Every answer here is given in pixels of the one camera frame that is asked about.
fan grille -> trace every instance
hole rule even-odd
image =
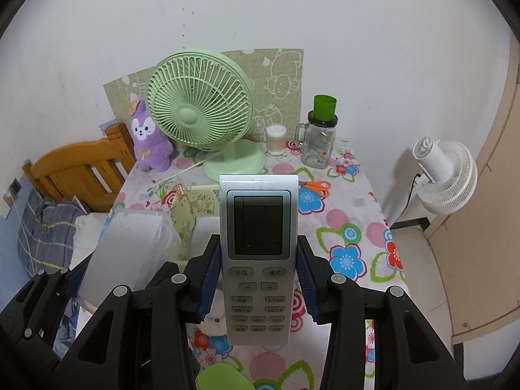
[[[433,148],[433,141],[431,138],[422,138],[413,147],[413,156],[416,160],[425,158]]]
[[[240,139],[253,112],[249,80],[238,64],[212,52],[183,52],[160,62],[147,88],[155,123],[172,139],[214,149]]]
[[[455,141],[439,147],[453,162],[453,173],[444,183],[426,183],[417,191],[424,207],[434,214],[450,214],[462,208],[477,186],[477,165],[470,151]]]

air conditioner remote control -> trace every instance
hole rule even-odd
[[[297,175],[220,176],[220,245],[230,344],[289,342],[297,201]]]

floral tablecloth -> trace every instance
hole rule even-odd
[[[201,167],[195,167],[171,180],[168,177],[204,158],[193,148],[180,148],[169,170],[163,173],[131,171],[116,199],[118,209],[154,209],[170,212],[181,186],[215,184]],[[347,142],[336,142],[329,165],[317,170],[303,165],[300,149],[287,142],[282,155],[267,154],[263,173],[300,177],[298,234],[305,234],[316,255],[329,260],[340,272],[361,286],[386,290],[399,285],[407,291],[402,264],[360,162]],[[155,184],[156,192],[148,190]],[[254,383],[257,390],[316,390],[323,371],[330,327],[316,325],[306,313],[298,282],[293,299],[291,339],[287,346],[235,346],[225,335],[208,335],[190,325],[188,335],[202,368],[226,362]],[[365,388],[373,388],[374,333],[366,323]]]

white circulator fan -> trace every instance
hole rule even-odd
[[[429,212],[451,214],[471,198],[477,186],[477,165],[462,143],[425,137],[414,145],[413,156],[429,179],[417,191]]]

pillow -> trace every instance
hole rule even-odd
[[[76,226],[73,239],[74,251],[70,262],[71,270],[96,249],[103,225],[107,219],[108,215],[104,213],[90,213],[76,217],[74,222]]]

